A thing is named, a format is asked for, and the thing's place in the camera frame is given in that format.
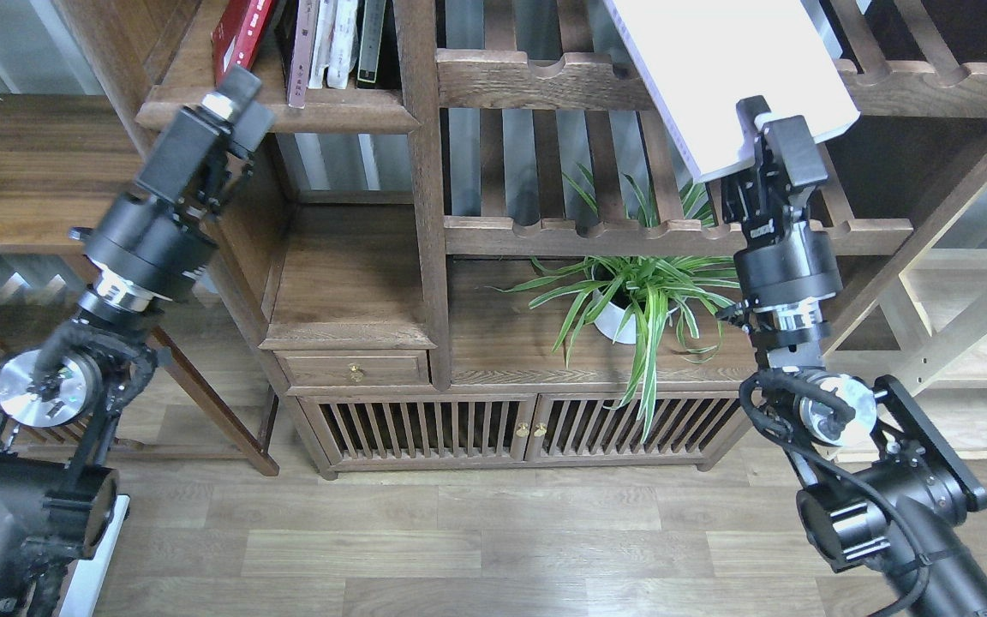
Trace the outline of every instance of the aluminum disc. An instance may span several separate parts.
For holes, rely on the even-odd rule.
[[[81,414],[91,398],[97,370],[93,360],[74,354],[63,359],[59,371],[59,394],[44,401],[30,392],[33,366],[39,349],[31,349],[11,359],[0,371],[0,407],[20,424],[34,428],[59,426]]]

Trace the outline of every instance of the black cable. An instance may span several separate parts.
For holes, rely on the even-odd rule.
[[[793,444],[790,440],[788,440],[788,438],[790,438],[790,427],[784,424],[783,421],[776,421],[776,419],[772,419],[768,416],[768,414],[765,414],[760,407],[757,407],[756,404],[752,403],[752,391],[756,390],[757,386],[764,387],[761,382],[761,378],[764,374],[768,374],[769,372],[773,371],[757,372],[757,374],[754,374],[749,379],[741,382],[741,386],[738,389],[738,399],[741,403],[741,407],[743,407],[745,414],[747,414],[749,419],[751,419],[752,424],[756,426],[757,432],[762,434],[765,439],[768,439],[768,441],[771,441],[772,444],[776,444],[782,448],[784,452],[798,454],[798,456],[802,457],[803,460],[808,462],[808,464],[820,466],[820,468],[833,474],[833,476],[837,476],[840,480],[845,480],[854,485],[855,488],[860,489],[860,492],[869,497],[870,500],[873,500],[875,505],[880,507],[882,511],[885,512],[886,516],[889,516],[890,520],[897,523],[898,528],[901,530],[901,534],[905,536],[906,542],[909,543],[909,547],[912,548],[913,554],[916,555],[919,566],[917,566],[917,577],[916,581],[913,581],[912,583],[912,588],[908,591],[908,593],[898,597],[896,601],[891,602],[888,606],[882,607],[876,612],[870,614],[869,617],[889,617],[890,614],[900,613],[901,610],[905,610],[919,600],[921,595],[924,594],[924,591],[927,590],[928,581],[931,577],[928,559],[925,559],[927,558],[927,554],[925,554],[924,550],[922,550],[924,547],[921,546],[920,539],[917,537],[916,531],[912,530],[912,525],[904,519],[904,516],[901,516],[900,512],[897,511],[897,508],[894,507],[893,504],[890,504],[889,501],[886,500],[885,497],[882,496],[882,493],[878,492],[876,488],[871,487],[870,484],[858,479],[858,477],[853,473],[840,468],[839,465],[825,460],[825,458],[820,456],[817,452],[813,452],[811,449],[805,448],[805,446]],[[788,380],[771,381],[787,381],[787,384],[791,383]],[[816,387],[816,390],[820,394],[827,394],[830,398],[835,398],[837,401],[840,401],[840,403],[843,403],[843,401],[841,401],[841,399],[833,393],[822,390],[820,387]]]
[[[913,553],[916,554],[916,558],[919,560],[919,566],[917,566],[917,577],[916,581],[913,581],[912,583],[912,588],[907,594],[898,597],[896,601],[891,602],[888,606],[875,610],[874,613],[869,614],[867,617],[889,617],[890,614],[900,613],[901,610],[905,610],[913,604],[916,604],[916,601],[920,600],[921,595],[923,595],[924,591],[927,590],[928,579],[931,578],[931,572],[928,569],[928,560],[924,558],[927,557],[927,555],[925,555],[924,550],[922,550],[924,547],[920,546],[920,539],[917,538],[916,531],[913,531],[912,526],[906,522],[904,517],[900,515],[900,512],[897,512],[897,508],[893,507],[893,505],[890,504],[885,497],[882,497],[882,493],[878,493],[876,488],[871,487],[870,484],[858,479],[858,477],[856,477],[853,473],[840,468],[839,465],[823,459],[819,456],[819,454],[813,452],[812,450],[791,444],[791,442],[775,437],[774,434],[763,434],[763,436],[765,439],[768,439],[768,441],[771,441],[772,444],[776,444],[785,450],[785,452],[798,454],[798,456],[802,457],[806,462],[820,466],[820,468],[825,471],[833,473],[834,476],[839,477],[841,480],[846,480],[853,484],[855,488],[860,489],[860,491],[867,497],[870,497],[870,499],[874,501],[875,505],[877,505],[878,508],[881,508],[882,511],[885,512],[894,523],[897,523],[897,527],[900,528],[901,534],[905,536],[906,542],[909,543],[909,548],[912,548]]]

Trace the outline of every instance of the wooden drawer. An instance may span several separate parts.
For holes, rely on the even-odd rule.
[[[292,386],[412,386],[428,383],[423,349],[278,351]]]

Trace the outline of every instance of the wooden rack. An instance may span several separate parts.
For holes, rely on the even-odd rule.
[[[207,33],[224,0],[148,0],[147,19],[99,0],[55,3],[141,151],[153,139],[149,129],[211,87]],[[526,265],[506,258],[725,254],[743,246],[733,227],[705,230],[683,221],[673,161],[641,79],[596,54],[596,24],[583,0],[551,3],[561,55],[535,60],[517,50],[508,0],[485,3],[482,50],[446,48],[443,3],[395,0],[401,90],[314,91],[305,110],[283,105],[277,50],[267,43],[259,55],[254,71],[266,85],[261,100],[278,113],[275,130],[408,136],[414,194],[398,206],[375,195],[367,204],[353,204],[349,195],[343,207],[293,206],[294,195],[279,194],[283,178],[265,152],[252,214],[232,207],[217,231],[217,284],[243,336],[262,349],[262,366],[274,389],[287,394],[283,403],[324,476],[357,461],[361,469],[412,464],[388,448],[386,425],[377,425],[383,448],[373,430],[363,446],[345,444],[333,415],[349,409],[342,404],[387,405],[380,413],[403,402],[451,409],[452,401],[524,401],[538,410],[546,396],[587,393],[601,401],[622,390],[622,350],[581,339],[579,360],[566,368],[547,353],[558,308],[526,311],[525,297],[489,289],[529,276]],[[828,308],[835,347],[987,184],[987,3],[875,0],[866,15],[847,0],[822,4],[845,50],[837,63],[841,78],[863,113],[822,151],[834,181],[816,207],[816,225],[833,236],[846,282]],[[112,25],[121,23],[129,27]],[[446,207],[443,118],[461,106],[479,110],[479,216],[451,216]],[[540,206],[516,221],[505,202],[504,109],[532,110],[541,144]],[[561,159],[552,147],[556,112],[567,109],[583,111],[600,202],[598,218],[580,225],[565,216]],[[611,110],[637,114],[663,219],[655,230],[625,217]],[[735,390],[751,370],[747,343],[738,339],[732,332],[714,363],[701,368],[667,356],[665,390],[675,398]],[[304,381],[312,371],[319,381]],[[738,427],[730,437],[740,433]],[[373,451],[354,458],[356,450]],[[436,464],[478,461],[453,456]]]

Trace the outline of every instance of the wooden shelf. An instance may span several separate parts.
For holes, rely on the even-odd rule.
[[[136,122],[163,129],[182,105],[197,105],[214,89],[212,30],[227,0],[204,0],[192,20],[165,78],[148,95]],[[409,133],[418,121],[404,108],[395,90],[324,87],[309,90],[305,109],[287,106],[281,52],[272,32],[264,33],[254,74],[263,82],[258,102],[277,114],[277,133]]]
[[[987,249],[932,249],[908,273],[902,274],[902,278],[909,293],[906,302],[912,305],[906,311],[910,313],[910,319],[918,322],[913,324],[913,329],[925,328],[919,322],[927,321],[932,332],[940,332],[967,306],[987,294]],[[894,315],[901,313],[892,306],[890,309]],[[918,344],[925,343],[927,336],[930,335],[920,333]],[[908,344],[902,347],[905,349],[897,351],[838,350],[828,356],[829,366],[865,379],[890,372],[897,374],[906,386],[916,386],[907,383],[906,375],[901,372],[908,372],[908,361],[917,354],[916,349]],[[935,379],[924,383],[924,387],[928,390],[987,389],[987,337],[972,350],[949,361]]]
[[[919,0],[898,0],[903,3],[915,7]],[[831,4],[839,16],[835,35],[854,52],[851,58],[837,60],[835,66],[863,114],[987,117],[987,62],[971,62],[975,58],[968,55],[961,58],[962,63],[955,59],[924,8],[909,12],[905,27],[905,36],[912,32],[924,55],[888,59],[893,48],[882,49],[853,1],[833,0]],[[587,28],[588,17],[568,15],[571,7],[583,9],[584,4],[559,4],[563,28]],[[486,24],[487,38],[490,31],[491,24]],[[654,109],[633,67],[613,65],[607,55],[592,54],[591,44],[585,50],[565,43],[564,33],[565,55],[553,63],[496,48],[438,50],[440,103],[446,108]]]
[[[622,391],[630,373],[634,346],[614,344],[592,326],[573,346],[567,368],[553,340],[569,302],[548,302],[528,309],[536,293],[502,293],[535,276],[527,261],[463,261],[451,263],[449,308],[452,321],[453,384],[513,386],[513,391]],[[716,343],[714,317],[700,315],[705,344]],[[726,326],[724,345],[709,362],[695,364],[667,333],[658,355],[658,390],[733,390],[755,371],[748,338]]]
[[[481,216],[446,216],[446,251],[449,255],[494,256],[581,256],[581,255],[732,255],[747,242],[736,224],[704,227],[694,219],[683,218],[677,171],[670,156],[666,132],[657,112],[638,112],[638,133],[649,171],[649,186],[657,200],[661,225],[643,228],[628,219],[616,172],[611,124],[606,112],[589,112],[595,122],[587,124],[589,156],[595,173],[595,195],[600,214],[579,223],[565,218],[563,168],[557,118],[535,119],[534,140],[538,195],[536,208],[541,218],[522,224],[506,216],[506,165],[500,112],[483,110],[479,118],[482,183]],[[826,147],[820,147],[829,181],[811,204],[815,231],[824,230],[833,238],[838,255],[892,255],[910,234],[908,219],[858,219],[845,195]],[[713,195],[719,195],[717,184]],[[715,204],[715,218],[721,218]]]
[[[987,292],[987,249],[935,249],[905,278],[936,332]],[[957,358],[931,387],[987,387],[987,337]]]
[[[0,253],[81,253],[129,187],[140,155],[105,97],[4,95],[0,102]]]
[[[427,349],[414,210],[301,207],[263,349]]]

